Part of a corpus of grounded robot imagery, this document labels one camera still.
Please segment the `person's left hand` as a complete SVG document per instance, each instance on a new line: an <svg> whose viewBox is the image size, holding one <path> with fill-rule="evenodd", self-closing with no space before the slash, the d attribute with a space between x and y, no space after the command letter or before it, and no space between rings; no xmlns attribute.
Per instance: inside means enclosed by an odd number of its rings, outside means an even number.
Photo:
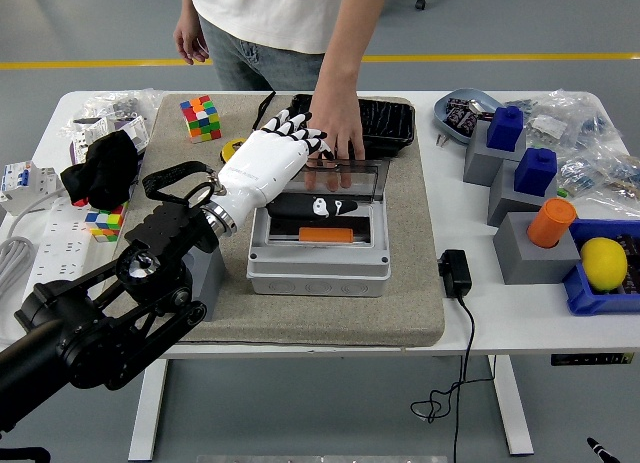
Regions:
<svg viewBox="0 0 640 463"><path fill-rule="evenodd" d="M325 143L338 160L366 158L358 95L355 90L317 87L308 126L326 134Z"/></svg>

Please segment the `person's right hand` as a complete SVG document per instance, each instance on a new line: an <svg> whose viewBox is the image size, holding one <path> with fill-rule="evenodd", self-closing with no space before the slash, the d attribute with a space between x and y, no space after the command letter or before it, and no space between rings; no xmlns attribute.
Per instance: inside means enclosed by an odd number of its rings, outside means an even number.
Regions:
<svg viewBox="0 0 640 463"><path fill-rule="evenodd" d="M179 56L188 65L205 63L209 59L207 44L197 16L181 16L176 24L173 39Z"/></svg>

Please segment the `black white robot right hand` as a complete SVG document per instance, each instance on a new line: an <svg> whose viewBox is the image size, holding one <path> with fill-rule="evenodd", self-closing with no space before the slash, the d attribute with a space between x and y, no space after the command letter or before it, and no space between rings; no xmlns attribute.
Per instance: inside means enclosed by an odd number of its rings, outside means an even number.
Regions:
<svg viewBox="0 0 640 463"><path fill-rule="evenodd" d="M594 451L594 453L600 458L600 460L604 463L617 463L618 459L611 455L599 442L597 442L594 438L588 437L586 439L589 447Z"/></svg>

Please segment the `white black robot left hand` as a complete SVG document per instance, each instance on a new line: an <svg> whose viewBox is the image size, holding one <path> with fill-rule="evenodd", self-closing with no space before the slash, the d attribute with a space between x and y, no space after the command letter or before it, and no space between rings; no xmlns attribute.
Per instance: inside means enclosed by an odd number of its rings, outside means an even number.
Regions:
<svg viewBox="0 0 640 463"><path fill-rule="evenodd" d="M330 152L326 134L305 126L310 118L309 113L280 111L253 131L218 172L224 193L211 197L205 208L226 233L239 230L254 209L276 198L310 155Z"/></svg>

